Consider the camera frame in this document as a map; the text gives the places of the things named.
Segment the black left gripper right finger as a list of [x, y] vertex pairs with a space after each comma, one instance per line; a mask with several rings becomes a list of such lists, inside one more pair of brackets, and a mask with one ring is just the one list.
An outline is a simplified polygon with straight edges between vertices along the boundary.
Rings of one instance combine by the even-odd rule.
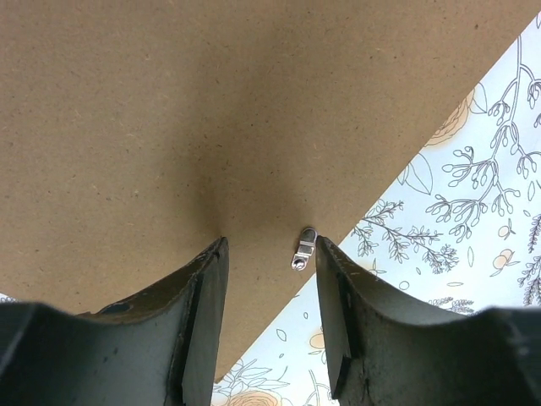
[[539, 404], [539, 310], [443, 310], [358, 266], [325, 237], [316, 241], [316, 278], [339, 404]]

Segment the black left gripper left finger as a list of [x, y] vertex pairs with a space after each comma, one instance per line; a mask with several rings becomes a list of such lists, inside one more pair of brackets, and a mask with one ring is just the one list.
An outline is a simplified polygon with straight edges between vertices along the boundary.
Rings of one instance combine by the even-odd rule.
[[2, 404], [209, 404], [228, 271], [228, 242], [220, 238], [96, 313], [2, 304]]

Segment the brown cardboard backing board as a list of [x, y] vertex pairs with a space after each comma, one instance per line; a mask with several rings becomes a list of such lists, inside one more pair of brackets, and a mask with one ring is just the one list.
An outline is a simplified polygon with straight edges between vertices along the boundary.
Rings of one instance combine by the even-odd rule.
[[2, 2], [2, 293], [96, 311], [226, 237], [224, 375], [539, 9]]

